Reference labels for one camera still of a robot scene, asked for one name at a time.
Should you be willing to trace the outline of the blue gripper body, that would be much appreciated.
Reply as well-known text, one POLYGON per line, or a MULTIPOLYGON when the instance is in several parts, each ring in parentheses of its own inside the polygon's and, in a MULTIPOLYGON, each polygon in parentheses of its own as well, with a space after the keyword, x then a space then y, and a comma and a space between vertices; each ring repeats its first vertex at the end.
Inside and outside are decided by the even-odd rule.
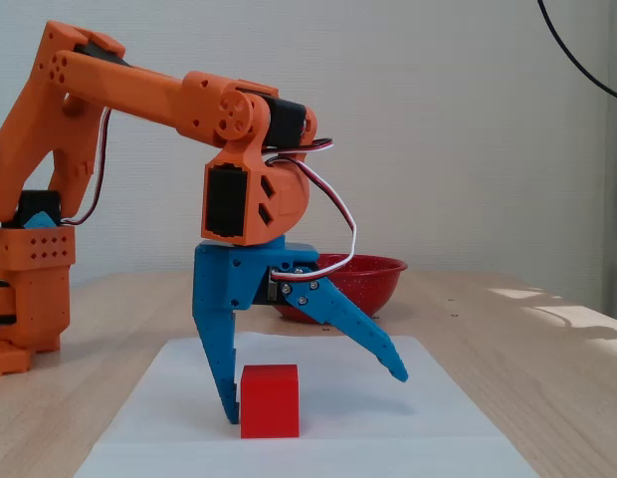
POLYGON ((317 258, 311 245, 288 242, 285 237, 257 246, 204 241, 194 253, 193 313, 284 305, 287 301, 281 286, 270 280, 270 270, 315 268, 317 258))

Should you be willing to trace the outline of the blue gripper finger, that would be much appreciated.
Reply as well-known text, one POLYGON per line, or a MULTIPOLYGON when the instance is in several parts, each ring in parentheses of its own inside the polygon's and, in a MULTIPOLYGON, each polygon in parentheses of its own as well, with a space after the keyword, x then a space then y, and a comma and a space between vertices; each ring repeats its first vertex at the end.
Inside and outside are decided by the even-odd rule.
POLYGON ((282 282, 282 295, 320 324, 330 324, 371 352, 396 379, 405 382, 408 371, 391 338, 328 278, 306 282, 282 282))
POLYGON ((193 319, 216 384, 225 415, 230 423, 239 422, 235 314, 230 309, 196 309, 193 319))

